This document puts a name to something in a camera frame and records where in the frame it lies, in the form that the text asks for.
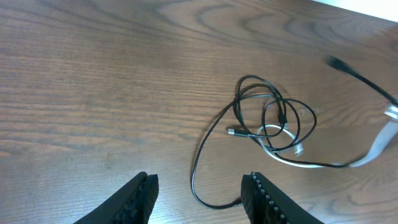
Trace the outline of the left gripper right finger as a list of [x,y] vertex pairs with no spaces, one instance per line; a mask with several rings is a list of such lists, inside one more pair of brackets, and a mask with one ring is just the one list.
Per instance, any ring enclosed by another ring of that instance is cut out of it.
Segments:
[[323,224],[260,172],[243,175],[241,200],[251,224]]

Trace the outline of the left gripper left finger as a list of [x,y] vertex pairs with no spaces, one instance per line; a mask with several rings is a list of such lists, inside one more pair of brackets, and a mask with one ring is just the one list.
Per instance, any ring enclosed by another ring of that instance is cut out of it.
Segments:
[[159,194],[158,175],[138,173],[76,224],[148,224]]

